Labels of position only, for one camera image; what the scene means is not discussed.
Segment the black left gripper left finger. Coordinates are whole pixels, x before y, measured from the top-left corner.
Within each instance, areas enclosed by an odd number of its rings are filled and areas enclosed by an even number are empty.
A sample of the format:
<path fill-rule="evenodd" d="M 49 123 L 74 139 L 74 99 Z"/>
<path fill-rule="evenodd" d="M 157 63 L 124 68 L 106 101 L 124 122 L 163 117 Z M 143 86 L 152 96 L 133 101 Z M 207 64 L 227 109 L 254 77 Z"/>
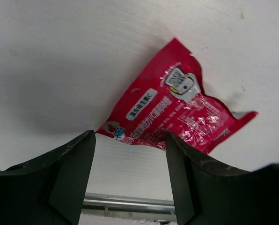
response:
<path fill-rule="evenodd" d="M 76 225 L 95 152 L 88 130 L 68 143 L 0 171 L 0 225 Z"/>

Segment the red candy packet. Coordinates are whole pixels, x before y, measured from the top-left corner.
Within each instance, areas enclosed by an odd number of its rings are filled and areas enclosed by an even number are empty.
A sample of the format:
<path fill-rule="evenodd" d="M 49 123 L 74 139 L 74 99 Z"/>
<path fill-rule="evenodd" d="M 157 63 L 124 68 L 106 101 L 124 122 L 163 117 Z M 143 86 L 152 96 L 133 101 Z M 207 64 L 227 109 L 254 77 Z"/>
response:
<path fill-rule="evenodd" d="M 174 38 L 136 77 L 97 132 L 161 150 L 171 132 L 208 154 L 256 116 L 255 111 L 231 112 L 206 95 L 200 63 Z"/>

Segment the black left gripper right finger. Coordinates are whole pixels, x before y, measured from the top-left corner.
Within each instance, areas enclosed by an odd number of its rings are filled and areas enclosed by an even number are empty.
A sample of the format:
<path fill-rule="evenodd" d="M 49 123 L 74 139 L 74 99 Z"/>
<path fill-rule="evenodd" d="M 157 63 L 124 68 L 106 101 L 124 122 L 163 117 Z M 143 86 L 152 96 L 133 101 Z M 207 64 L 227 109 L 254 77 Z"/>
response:
<path fill-rule="evenodd" d="M 279 164 L 227 165 L 168 133 L 166 159 L 180 225 L 279 225 Z"/>

